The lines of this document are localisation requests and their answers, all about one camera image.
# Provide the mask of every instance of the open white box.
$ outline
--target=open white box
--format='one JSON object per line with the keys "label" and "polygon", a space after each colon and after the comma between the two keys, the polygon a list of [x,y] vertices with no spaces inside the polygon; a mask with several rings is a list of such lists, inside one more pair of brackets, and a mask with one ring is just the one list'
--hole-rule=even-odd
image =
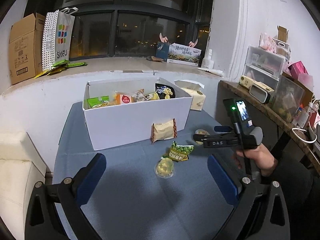
{"label": "open white box", "polygon": [[[173,87],[176,98],[105,106],[90,109],[87,99],[109,96],[114,91],[134,93],[144,89],[145,95],[155,91],[155,84]],[[153,123],[175,118],[177,131],[183,130],[192,97],[163,78],[135,78],[88,82],[85,87],[83,111],[92,147],[95,151],[138,142],[151,137]]]}

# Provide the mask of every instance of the blue tablecloth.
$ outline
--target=blue tablecloth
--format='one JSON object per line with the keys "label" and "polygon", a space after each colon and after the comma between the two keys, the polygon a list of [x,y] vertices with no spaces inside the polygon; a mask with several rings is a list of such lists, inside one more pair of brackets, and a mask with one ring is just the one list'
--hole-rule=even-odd
{"label": "blue tablecloth", "polygon": [[[207,168],[214,151],[230,160],[229,148],[204,149],[192,140],[197,129],[214,134],[219,125],[205,111],[190,111],[185,129],[171,140],[150,140],[97,151],[107,168],[82,211],[102,239],[207,240],[211,239],[233,207],[228,205]],[[175,175],[162,179],[154,173],[160,156],[172,141],[194,144],[190,159],[175,163]],[[75,103],[63,129],[54,166],[53,183],[73,177],[96,152],[84,123],[82,103]],[[70,239],[76,239],[60,204],[57,210]]]}

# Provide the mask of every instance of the beige leather sofa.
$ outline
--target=beige leather sofa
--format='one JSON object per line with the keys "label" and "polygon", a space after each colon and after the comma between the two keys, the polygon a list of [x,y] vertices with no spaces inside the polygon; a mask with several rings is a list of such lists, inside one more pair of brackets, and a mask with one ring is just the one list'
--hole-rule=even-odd
{"label": "beige leather sofa", "polygon": [[16,240],[24,240],[31,192],[45,171],[26,132],[0,132],[0,216]]}

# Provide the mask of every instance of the window sill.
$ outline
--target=window sill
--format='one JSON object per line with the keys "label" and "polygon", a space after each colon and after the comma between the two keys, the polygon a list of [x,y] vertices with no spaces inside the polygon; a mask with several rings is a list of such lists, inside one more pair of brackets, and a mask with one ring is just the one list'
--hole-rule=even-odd
{"label": "window sill", "polygon": [[60,73],[54,74],[52,76],[43,76],[37,79],[28,79],[22,81],[18,84],[12,85],[9,87],[2,95],[6,95],[15,91],[17,89],[23,88],[25,86],[37,83],[44,82],[47,80],[74,76],[83,73],[92,73],[92,72],[101,72],[101,71],[110,71],[110,72],[119,72],[119,73],[157,73],[157,72],[178,72],[178,73],[193,73],[197,75],[203,75],[211,78],[222,79],[220,76],[198,70],[196,67],[174,64],[174,63],[165,63],[165,62],[153,62],[148,61],[142,57],[110,57],[110,58],[92,58],[87,60],[78,60],[75,62],[87,62],[87,66],[74,67],[67,70],[64,70]]}

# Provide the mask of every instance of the person's hand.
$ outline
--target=person's hand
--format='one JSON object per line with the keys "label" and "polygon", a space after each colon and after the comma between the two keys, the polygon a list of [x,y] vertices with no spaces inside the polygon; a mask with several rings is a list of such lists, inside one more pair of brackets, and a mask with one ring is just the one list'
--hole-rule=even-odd
{"label": "person's hand", "polygon": [[[254,160],[257,167],[261,169],[261,175],[265,177],[270,176],[278,164],[278,161],[263,144],[260,144],[254,150],[244,150],[244,154],[247,158]],[[241,169],[242,167],[237,156],[243,157],[243,152],[236,150],[236,154],[233,156],[239,169]]]}

